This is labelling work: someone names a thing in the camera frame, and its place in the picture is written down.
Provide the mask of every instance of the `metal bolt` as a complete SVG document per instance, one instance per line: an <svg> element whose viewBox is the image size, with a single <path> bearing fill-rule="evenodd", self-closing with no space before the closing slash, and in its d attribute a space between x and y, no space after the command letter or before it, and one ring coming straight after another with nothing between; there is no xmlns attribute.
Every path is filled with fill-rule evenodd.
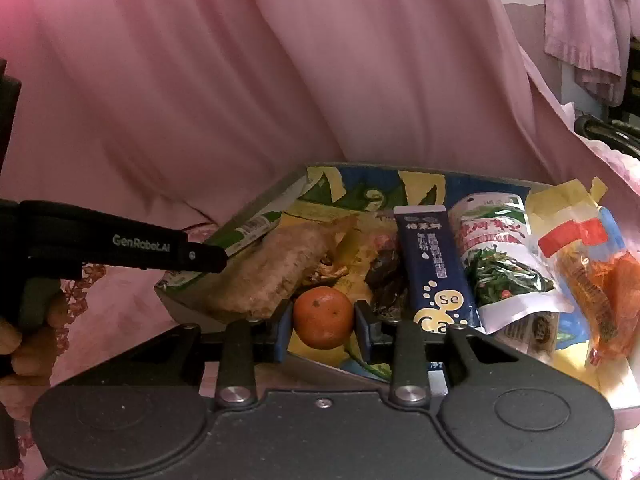
<svg viewBox="0 0 640 480"><path fill-rule="evenodd" d="M408 384L407 386L398 386L395 390L396 397L402 402L422 402L427 397L427 392L421 386Z"/></svg>
<svg viewBox="0 0 640 480"><path fill-rule="evenodd" d="M331 399L318 399L316 400L316 406L318 408L330 408L334 405Z"/></svg>
<svg viewBox="0 0 640 480"><path fill-rule="evenodd" d="M220 399L229 404L242 404L251 397L251 392L244 386L227 386L220 390Z"/></svg>

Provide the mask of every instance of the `seaweed package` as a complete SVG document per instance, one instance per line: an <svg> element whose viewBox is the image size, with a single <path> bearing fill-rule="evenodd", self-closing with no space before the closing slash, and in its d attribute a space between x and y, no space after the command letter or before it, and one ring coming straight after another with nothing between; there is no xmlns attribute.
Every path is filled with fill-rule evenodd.
<svg viewBox="0 0 640 480"><path fill-rule="evenodd" d="M572 180L527 199L540 250L589 324L592 364L628 356L640 317L640 263L598 205L605 191Z"/></svg>
<svg viewBox="0 0 640 480"><path fill-rule="evenodd" d="M460 200L449 217L456 230L456 243L476 298L478 315L487 333L497 332L535 313L572 311L573 307L535 254L519 196L472 194ZM546 332L553 333L558 316L548 318L556 326ZM533 326L530 321L520 324ZM535 339L540 330L507 332L527 334L527 338ZM528 339L520 343L529 346ZM551 353L553 349L554 338L546 338L545 351Z"/></svg>

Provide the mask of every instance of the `pink fabric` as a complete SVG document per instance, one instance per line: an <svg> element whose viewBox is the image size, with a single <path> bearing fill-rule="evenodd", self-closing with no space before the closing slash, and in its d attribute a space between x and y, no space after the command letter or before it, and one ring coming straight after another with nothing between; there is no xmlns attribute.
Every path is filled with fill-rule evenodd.
<svg viewBox="0 0 640 480"><path fill-rule="evenodd" d="M317 161L599 176L640 240L638 195L570 131L500 0L0 0L0 56L24 83L6 198L181 228ZM171 326L157 277L100 280L54 378Z"/></svg>
<svg viewBox="0 0 640 480"><path fill-rule="evenodd" d="M606 161L640 195L640 160L618 150L612 150L601 140L582 139L582 142Z"/></svg>
<svg viewBox="0 0 640 480"><path fill-rule="evenodd" d="M606 104L622 102L640 0L545 0L545 51L576 67L575 80Z"/></svg>

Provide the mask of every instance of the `open box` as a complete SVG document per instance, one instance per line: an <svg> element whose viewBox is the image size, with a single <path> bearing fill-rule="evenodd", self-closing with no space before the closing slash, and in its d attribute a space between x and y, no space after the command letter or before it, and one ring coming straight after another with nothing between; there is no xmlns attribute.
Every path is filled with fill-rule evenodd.
<svg viewBox="0 0 640 480"><path fill-rule="evenodd" d="M515 193L524 200L529 192L537 192L547 187L545 184L522 180L485 178L416 168L389 168L367 164L309 166L290 174L248 204L227 224L216 230L215 239L232 236L236 228L245 225L259 214L288 211L291 215L295 215L299 212L296 211L296 207L300 204L298 198L303 194L308 196L310 192L332 193L329 200L333 204L341 199L341 205L346 203L347 209L361 212L364 209L361 208L363 202L360 199L363 198L365 202L366 200L371 202L367 205L367 210L375 210L377 206L389 208L387 198L384 198L385 194L390 202L396 201L392 205L417 204L429 194L433 203L444 204L450 208L457 200L475 192ZM335 188L340 190L338 196ZM372 190L380 191L383 198L380 199L379 193L371 193ZM347 197L348 200L345 201L340 195ZM397 203L399 196L404 197L404 203ZM306 206L315 207L313 202ZM213 275L196 272L168 273L156 285L156 293L177 322L197 323L203 332L219 332L224 330L224 319L214 319L206 313L203 306L199 305L201 299L211 289L214 280ZM640 424L640 383L636 378L640 378L640 338L636 340L628 364L626 360L620 360L604 366L600 365L597 370L588 368L578 370L575 366L576 359L580 360L580 357L576 356L582 355L581 352L586 355L586 347L583 343L569 345L565 349L556 351L559 359L557 364L554 361L554 365L592 385L599 384L601 393L607 397L614 409L617 431L638 426ZM323 377L323 384L340 387L351 384L353 381L353 384L361 384L363 387L384 385L379 381L363 380L359 376L338 369L340 357L346 357L342 351L326 357L327 354L302 348L301 343L299 341L296 343L294 340L289 346L289 351L290 357L282 365L283 373L289 377L299 377L302 383L308 383L311 378ZM434 396L442 396L446 393L442 372L430 371L430 376Z"/></svg>

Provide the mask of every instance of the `hand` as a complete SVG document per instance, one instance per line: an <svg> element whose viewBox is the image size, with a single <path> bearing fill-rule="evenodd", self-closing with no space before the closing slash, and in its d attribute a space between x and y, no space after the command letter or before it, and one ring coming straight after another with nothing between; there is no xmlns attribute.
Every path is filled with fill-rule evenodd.
<svg viewBox="0 0 640 480"><path fill-rule="evenodd" d="M0 379L0 402L16 420L28 421L36 400L48 389L56 362L56 328L68 323L68 304L62 291L49 305L47 326L22 337L0 318L0 354L11 355L14 375Z"/></svg>

